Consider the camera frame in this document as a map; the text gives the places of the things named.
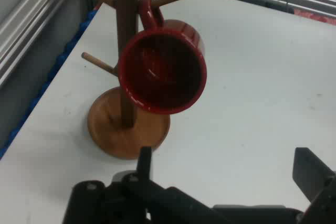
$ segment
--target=mug rim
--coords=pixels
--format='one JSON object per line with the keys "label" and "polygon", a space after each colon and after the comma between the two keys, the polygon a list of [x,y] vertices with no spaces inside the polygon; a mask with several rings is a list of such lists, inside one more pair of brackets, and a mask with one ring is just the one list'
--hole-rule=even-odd
{"label": "mug rim", "polygon": [[[193,95],[193,97],[187,103],[183,104],[182,106],[177,106],[171,109],[170,108],[164,109],[162,107],[152,106],[150,102],[143,101],[141,97],[136,92],[134,92],[134,90],[130,90],[129,82],[125,78],[123,78],[123,70],[125,68],[126,55],[129,54],[129,51],[132,49],[132,47],[136,43],[138,43],[140,40],[151,37],[151,36],[155,36],[155,35],[168,35],[168,36],[174,37],[180,40],[181,42],[183,42],[185,45],[189,47],[189,49],[192,50],[192,52],[196,56],[196,59],[199,63],[198,65],[201,68],[202,77],[201,77],[199,87],[197,91],[195,92],[195,94]],[[120,85],[123,88],[123,90],[126,92],[127,96],[139,108],[152,112],[152,113],[157,113],[157,114],[175,114],[175,113],[179,113],[179,112],[182,112],[190,108],[200,98],[205,88],[205,83],[207,79],[207,71],[206,71],[206,64],[205,64],[203,53],[192,43],[192,41],[190,40],[188,36],[174,29],[160,27],[156,29],[149,29],[149,30],[141,31],[137,33],[130,40],[130,42],[123,49],[121,57],[119,59],[118,78],[119,78]]]}

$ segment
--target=blue padding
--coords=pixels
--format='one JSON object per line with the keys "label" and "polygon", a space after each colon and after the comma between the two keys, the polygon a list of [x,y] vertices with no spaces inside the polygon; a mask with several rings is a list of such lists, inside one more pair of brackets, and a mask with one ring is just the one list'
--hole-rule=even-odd
{"label": "blue padding", "polygon": [[42,95],[44,94],[44,92],[49,87],[51,81],[54,79],[54,77],[56,76],[58,70],[61,68],[61,66],[63,65],[63,63],[68,58],[69,54],[71,53],[71,51],[73,50],[73,48],[77,44],[77,42],[80,39],[80,37],[83,35],[83,33],[86,30],[86,28],[89,26],[90,22],[92,21],[92,19],[95,16],[96,13],[97,13],[96,10],[93,10],[93,11],[91,11],[91,12],[88,13],[87,20],[79,25],[79,30],[76,32],[76,34],[72,38],[72,40],[66,44],[66,46],[64,48],[64,52],[62,54],[60,54],[59,56],[57,56],[55,64],[53,65],[53,67],[51,68],[51,70],[50,70],[50,72],[49,72],[49,74],[47,76],[47,81],[42,85],[42,87],[38,91],[37,97],[35,97],[30,102],[29,107],[28,107],[25,115],[22,117],[22,119],[18,123],[17,127],[10,132],[10,134],[8,136],[8,139],[7,139],[7,142],[0,149],[0,159],[6,153],[7,149],[9,148],[10,144],[12,143],[12,141],[14,140],[14,138],[16,137],[17,133],[20,131],[21,127],[26,122],[27,118],[29,117],[29,115],[31,114],[31,112],[33,111],[33,109],[35,108],[35,106],[37,105],[38,101],[40,100],[40,98],[42,97]]}

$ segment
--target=wooden mug tree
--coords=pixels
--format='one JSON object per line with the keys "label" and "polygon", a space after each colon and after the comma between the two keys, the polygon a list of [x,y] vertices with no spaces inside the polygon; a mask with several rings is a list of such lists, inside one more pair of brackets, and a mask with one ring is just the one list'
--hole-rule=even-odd
{"label": "wooden mug tree", "polygon": [[[138,0],[100,0],[117,11],[119,57],[138,32]],[[152,8],[178,0],[153,0]],[[99,59],[83,53],[82,57],[118,76],[118,64],[111,67]],[[108,90],[93,103],[88,128],[97,145],[119,158],[137,158],[142,146],[157,148],[170,127],[170,116],[137,109],[120,88]]]}

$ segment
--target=white table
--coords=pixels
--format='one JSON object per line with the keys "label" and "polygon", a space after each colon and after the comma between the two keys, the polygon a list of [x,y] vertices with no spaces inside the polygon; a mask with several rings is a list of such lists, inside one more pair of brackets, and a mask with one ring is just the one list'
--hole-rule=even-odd
{"label": "white table", "polygon": [[[291,178],[295,147],[336,167],[336,27],[236,0],[182,0],[161,10],[200,32],[208,79],[198,102],[171,116],[153,180],[208,206],[305,210]],[[1,223],[61,223],[74,184],[108,185],[135,169],[136,161],[110,157],[91,140],[88,110],[118,80],[81,59],[83,51],[116,63],[110,7],[100,8],[0,161]]]}

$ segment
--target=round wooden base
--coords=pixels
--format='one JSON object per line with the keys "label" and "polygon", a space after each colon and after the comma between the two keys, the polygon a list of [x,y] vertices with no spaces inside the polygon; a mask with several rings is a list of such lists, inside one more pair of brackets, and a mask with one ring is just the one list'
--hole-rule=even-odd
{"label": "round wooden base", "polygon": [[170,127],[169,115],[152,114],[137,109],[133,128],[121,127],[120,87],[110,89],[93,103],[88,116],[88,128],[93,141],[106,153],[134,159],[140,148],[156,149],[167,136]]}

